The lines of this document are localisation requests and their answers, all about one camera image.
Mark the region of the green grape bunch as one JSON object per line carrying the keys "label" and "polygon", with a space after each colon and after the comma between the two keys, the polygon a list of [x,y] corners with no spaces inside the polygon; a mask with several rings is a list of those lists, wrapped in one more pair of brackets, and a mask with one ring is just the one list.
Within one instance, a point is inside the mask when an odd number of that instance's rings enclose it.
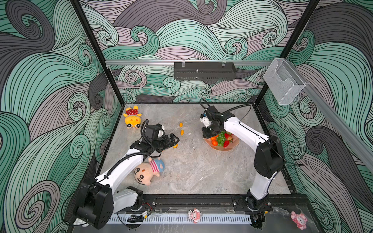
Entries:
{"label": "green grape bunch", "polygon": [[220,134],[217,136],[217,143],[218,143],[218,146],[220,147],[223,147],[225,141],[226,141],[226,137],[225,137],[225,134],[226,134],[226,131],[222,131],[220,132]]}

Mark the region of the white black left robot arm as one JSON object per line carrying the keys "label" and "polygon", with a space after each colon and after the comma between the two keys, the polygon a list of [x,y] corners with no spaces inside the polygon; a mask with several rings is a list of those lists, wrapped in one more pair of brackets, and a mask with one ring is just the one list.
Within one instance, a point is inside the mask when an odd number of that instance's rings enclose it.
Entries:
{"label": "white black left robot arm", "polygon": [[162,151],[176,146],[180,139],[174,134],[166,135],[164,126],[150,125],[148,120],[143,122],[140,134],[140,139],[132,143],[109,170],[85,180],[77,189],[78,200],[73,209],[75,226],[91,225],[101,229],[114,213],[142,205],[141,190],[130,186],[118,192],[119,185],[129,174],[133,174],[138,184],[150,185],[152,178],[160,176],[165,169],[160,159]]}

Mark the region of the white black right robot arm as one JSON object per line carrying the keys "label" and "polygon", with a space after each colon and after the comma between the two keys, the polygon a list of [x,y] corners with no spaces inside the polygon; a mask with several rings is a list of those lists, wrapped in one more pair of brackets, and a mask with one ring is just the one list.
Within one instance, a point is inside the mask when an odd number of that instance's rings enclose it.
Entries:
{"label": "white black right robot arm", "polygon": [[268,200],[269,187],[285,164],[280,139],[254,130],[232,113],[234,110],[251,106],[250,103],[235,106],[224,112],[219,112],[204,99],[200,100],[200,106],[204,110],[200,116],[200,121],[204,124],[202,128],[204,138],[218,136],[225,131],[232,133],[253,150],[256,174],[247,192],[246,202],[250,211],[272,211]]}

